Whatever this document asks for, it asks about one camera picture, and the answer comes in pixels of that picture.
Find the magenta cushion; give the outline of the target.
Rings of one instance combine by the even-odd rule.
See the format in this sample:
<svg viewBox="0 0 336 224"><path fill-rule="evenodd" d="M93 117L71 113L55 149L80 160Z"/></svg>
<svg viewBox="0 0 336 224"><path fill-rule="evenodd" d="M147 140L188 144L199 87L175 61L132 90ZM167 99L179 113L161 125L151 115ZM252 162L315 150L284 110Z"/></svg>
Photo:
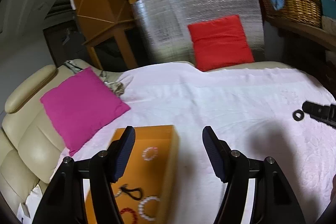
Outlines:
<svg viewBox="0 0 336 224"><path fill-rule="evenodd" d="M91 68L69 77L41 98L54 129L73 156L101 128L130 110Z"/></svg>

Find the wicker basket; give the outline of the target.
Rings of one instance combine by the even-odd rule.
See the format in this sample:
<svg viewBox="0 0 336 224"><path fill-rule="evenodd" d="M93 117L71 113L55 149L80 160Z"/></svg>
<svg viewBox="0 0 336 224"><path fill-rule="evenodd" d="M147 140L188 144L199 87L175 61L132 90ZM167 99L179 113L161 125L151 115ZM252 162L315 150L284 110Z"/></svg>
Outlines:
<svg viewBox="0 0 336 224"><path fill-rule="evenodd" d="M285 0L284 7L276 11L270 0L262 0L269 18L285 19L313 27L321 27L322 12L320 0Z"/></svg>

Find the patterned grey white cloth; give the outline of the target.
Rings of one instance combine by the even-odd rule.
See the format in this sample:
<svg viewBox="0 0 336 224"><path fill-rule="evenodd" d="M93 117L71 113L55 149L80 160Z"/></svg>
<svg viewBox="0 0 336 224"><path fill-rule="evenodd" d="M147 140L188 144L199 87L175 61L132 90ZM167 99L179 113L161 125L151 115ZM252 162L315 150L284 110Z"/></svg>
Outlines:
<svg viewBox="0 0 336 224"><path fill-rule="evenodd" d="M84 70L84 68L81 68L76 65L74 60L67 60L63 63L65 67L67 67L69 70L71 70L74 74L77 74ZM99 71L98 78L102 80L104 85L111 90L117 97L120 97L124 94L126 85L123 84L121 81L113 81L111 79L111 75L108 74L106 71Z"/></svg>

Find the cream leather sofa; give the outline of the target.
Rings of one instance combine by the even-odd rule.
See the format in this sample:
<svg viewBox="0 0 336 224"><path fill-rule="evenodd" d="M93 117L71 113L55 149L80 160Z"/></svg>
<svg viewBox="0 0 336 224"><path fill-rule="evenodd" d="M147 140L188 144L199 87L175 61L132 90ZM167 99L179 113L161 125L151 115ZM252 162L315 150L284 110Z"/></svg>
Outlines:
<svg viewBox="0 0 336 224"><path fill-rule="evenodd" d="M37 185L46 190L59 161L68 155L40 98L73 74L64 65L46 65L6 100L1 123L1 194L13 213Z"/></svg>

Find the red cushion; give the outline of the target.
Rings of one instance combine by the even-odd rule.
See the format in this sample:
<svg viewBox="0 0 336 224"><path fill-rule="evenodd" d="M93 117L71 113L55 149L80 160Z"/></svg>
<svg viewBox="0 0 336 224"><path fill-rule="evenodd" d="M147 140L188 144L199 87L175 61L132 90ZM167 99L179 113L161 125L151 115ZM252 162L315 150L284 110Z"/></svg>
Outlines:
<svg viewBox="0 0 336 224"><path fill-rule="evenodd" d="M195 66L203 72L254 62L238 15L187 26L193 42Z"/></svg>

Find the wooden shelf rack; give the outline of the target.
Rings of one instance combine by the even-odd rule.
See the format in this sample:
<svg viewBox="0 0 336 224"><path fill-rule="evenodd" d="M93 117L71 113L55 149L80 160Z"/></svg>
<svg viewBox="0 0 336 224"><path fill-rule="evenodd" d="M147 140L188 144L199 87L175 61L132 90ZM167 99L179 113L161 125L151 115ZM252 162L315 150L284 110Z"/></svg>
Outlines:
<svg viewBox="0 0 336 224"><path fill-rule="evenodd" d="M268 21L270 24L272 24L272 26L294 32L295 34L301 35L304 38L310 39L324 46L329 51L332 52L336 51L335 35L329 34L321 28L281 18L272 18L269 16L266 16L265 20Z"/></svg>

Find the orange cardboard box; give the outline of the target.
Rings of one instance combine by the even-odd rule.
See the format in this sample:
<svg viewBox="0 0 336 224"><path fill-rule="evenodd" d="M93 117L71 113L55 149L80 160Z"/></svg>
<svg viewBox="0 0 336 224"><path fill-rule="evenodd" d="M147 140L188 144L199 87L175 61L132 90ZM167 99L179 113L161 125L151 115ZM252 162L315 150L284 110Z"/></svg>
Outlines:
<svg viewBox="0 0 336 224"><path fill-rule="evenodd" d="M135 128L125 172L111 184L124 223L167 223L178 150L179 136L173 125Z"/></svg>

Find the silver foil insulation sheet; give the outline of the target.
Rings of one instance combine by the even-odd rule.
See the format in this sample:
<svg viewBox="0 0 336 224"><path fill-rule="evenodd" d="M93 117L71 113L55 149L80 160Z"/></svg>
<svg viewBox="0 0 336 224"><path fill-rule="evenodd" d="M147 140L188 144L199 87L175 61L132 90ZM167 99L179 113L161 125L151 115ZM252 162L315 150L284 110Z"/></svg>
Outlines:
<svg viewBox="0 0 336 224"><path fill-rule="evenodd" d="M195 63L189 24L228 15L240 17L255 61L265 60L259 0L139 0L133 4L137 23L155 63Z"/></svg>

